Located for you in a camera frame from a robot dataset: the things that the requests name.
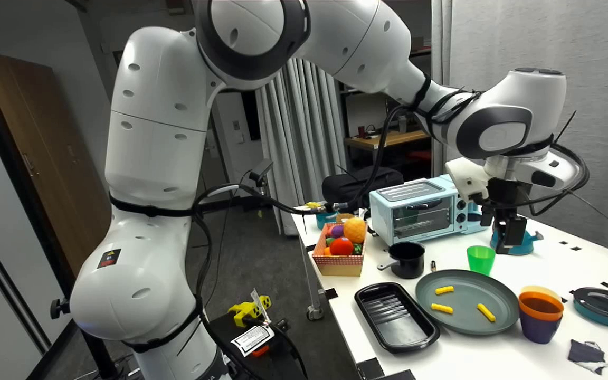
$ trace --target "green cup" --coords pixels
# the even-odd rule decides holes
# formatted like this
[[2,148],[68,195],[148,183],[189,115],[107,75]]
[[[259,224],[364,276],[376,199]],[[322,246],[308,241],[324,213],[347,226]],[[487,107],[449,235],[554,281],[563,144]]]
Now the green cup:
[[468,253],[468,266],[473,272],[478,272],[486,276],[492,271],[494,258],[497,253],[492,248],[483,245],[473,245],[466,250]]

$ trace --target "basket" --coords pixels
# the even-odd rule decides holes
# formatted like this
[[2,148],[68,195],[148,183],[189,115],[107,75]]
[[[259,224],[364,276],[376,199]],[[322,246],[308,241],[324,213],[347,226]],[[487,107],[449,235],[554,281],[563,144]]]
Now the basket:
[[318,270],[324,276],[355,276],[360,277],[360,272],[363,270],[363,259],[365,257],[365,243],[367,235],[365,235],[365,243],[361,255],[350,256],[326,256],[324,255],[327,244],[325,236],[330,233],[334,226],[343,223],[326,223],[323,226],[323,231],[320,234],[316,248],[313,249],[313,261],[318,266]]

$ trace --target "oven handle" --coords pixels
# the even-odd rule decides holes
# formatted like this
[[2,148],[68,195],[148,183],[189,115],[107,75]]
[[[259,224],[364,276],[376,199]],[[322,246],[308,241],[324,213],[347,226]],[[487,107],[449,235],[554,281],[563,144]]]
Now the oven handle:
[[426,202],[425,204],[413,204],[408,205],[408,210],[430,210],[434,207],[438,207],[442,203],[442,199],[436,199],[431,202]]

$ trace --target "toaster oven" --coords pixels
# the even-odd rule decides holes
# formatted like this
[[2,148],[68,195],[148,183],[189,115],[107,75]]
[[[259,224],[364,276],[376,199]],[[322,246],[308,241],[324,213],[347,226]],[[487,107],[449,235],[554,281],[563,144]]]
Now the toaster oven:
[[449,175],[411,180],[369,193],[372,228],[389,245],[482,231],[478,205],[467,203]]

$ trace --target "black baking dish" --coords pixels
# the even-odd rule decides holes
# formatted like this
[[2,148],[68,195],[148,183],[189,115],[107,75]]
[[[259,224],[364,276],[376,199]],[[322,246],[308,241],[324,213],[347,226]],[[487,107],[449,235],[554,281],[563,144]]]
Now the black baking dish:
[[355,294],[355,302],[386,351],[416,351],[440,337],[440,329],[397,283],[377,283]]

